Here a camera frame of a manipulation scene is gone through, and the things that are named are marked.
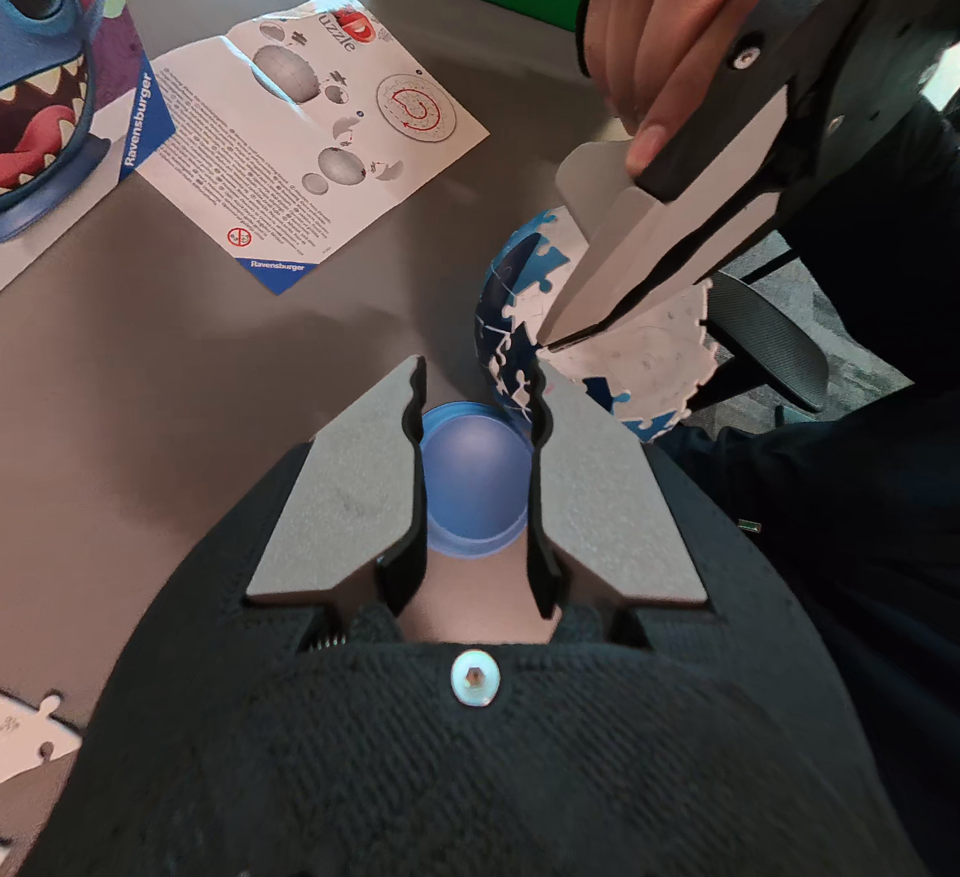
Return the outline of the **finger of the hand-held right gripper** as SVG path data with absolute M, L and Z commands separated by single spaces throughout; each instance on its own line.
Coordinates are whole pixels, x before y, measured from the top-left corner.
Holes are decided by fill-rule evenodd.
M 614 163 L 625 142 L 575 148 L 556 183 L 587 247 L 546 311 L 540 344 L 572 346 L 618 329 L 743 247 L 773 219 L 786 188 L 770 154 L 787 117 L 780 88 L 671 201 L 627 181 Z
M 554 302 L 554 351 L 620 329 L 692 288 L 766 233 L 780 199 L 737 194 L 705 217 L 704 198 L 662 204 L 622 194 Z

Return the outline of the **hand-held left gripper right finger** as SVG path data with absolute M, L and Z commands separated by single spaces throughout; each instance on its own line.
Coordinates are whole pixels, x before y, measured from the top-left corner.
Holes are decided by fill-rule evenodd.
M 569 603 L 703 608 L 709 595 L 642 442 L 548 363 L 531 370 L 527 580 L 539 615 Z

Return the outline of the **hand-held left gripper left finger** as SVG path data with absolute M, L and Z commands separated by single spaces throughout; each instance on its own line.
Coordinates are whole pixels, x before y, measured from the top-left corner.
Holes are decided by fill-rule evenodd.
M 246 588 L 257 605 L 400 615 L 427 566 L 426 360 L 411 355 L 315 435 Z

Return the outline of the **blue white puzzle ball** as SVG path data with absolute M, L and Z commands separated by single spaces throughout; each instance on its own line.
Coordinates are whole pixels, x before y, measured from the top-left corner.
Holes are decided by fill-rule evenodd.
M 486 271 L 474 345 L 495 399 L 524 428 L 532 423 L 534 358 L 555 367 L 639 439 L 651 441 L 690 416 L 689 402 L 714 376 L 718 344 L 706 342 L 710 278 L 560 353 L 539 341 L 547 312 L 587 250 L 565 207 L 512 233 Z

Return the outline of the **blue ball stand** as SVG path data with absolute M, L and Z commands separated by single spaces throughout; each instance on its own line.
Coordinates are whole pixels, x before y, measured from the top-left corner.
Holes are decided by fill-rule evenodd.
M 452 559 L 486 559 L 527 526 L 533 448 L 506 411 L 453 402 L 422 418 L 427 543 Z

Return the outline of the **pile of puzzle pieces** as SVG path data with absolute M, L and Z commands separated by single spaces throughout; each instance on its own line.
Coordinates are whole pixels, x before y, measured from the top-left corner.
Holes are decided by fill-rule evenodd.
M 78 751 L 81 733 L 56 716 L 62 701 L 59 691 L 49 691 L 36 706 L 2 692 L 2 783 Z

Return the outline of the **cartoon print puzzle box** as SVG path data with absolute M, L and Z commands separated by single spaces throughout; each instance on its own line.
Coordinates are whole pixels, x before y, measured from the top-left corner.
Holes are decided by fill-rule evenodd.
M 1 287 L 174 134 L 127 0 L 1 0 Z

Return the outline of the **person's right hand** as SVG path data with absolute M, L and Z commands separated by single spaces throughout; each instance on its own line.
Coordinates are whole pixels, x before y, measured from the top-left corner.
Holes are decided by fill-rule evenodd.
M 582 62 L 639 177 L 703 103 L 759 0 L 586 0 Z

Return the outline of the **black office chair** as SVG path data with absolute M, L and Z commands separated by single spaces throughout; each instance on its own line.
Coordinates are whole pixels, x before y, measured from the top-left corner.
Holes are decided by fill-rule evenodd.
M 769 387 L 800 410 L 820 413 L 826 402 L 830 368 L 815 341 L 737 277 L 714 273 L 707 295 L 704 328 L 729 358 L 688 400 L 690 412 Z

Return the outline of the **person's dark clothing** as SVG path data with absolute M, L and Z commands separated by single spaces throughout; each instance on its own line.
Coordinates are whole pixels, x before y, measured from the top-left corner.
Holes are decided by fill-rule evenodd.
M 658 447 L 821 632 L 933 875 L 959 871 L 959 154 L 925 98 L 781 234 L 848 335 L 910 385 L 828 422 Z

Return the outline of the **white instruction leaflet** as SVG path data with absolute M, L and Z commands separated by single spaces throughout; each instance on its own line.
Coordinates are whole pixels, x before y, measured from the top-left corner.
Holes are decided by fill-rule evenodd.
M 274 295 L 489 137 L 360 0 L 150 65 L 174 133 L 139 175 Z

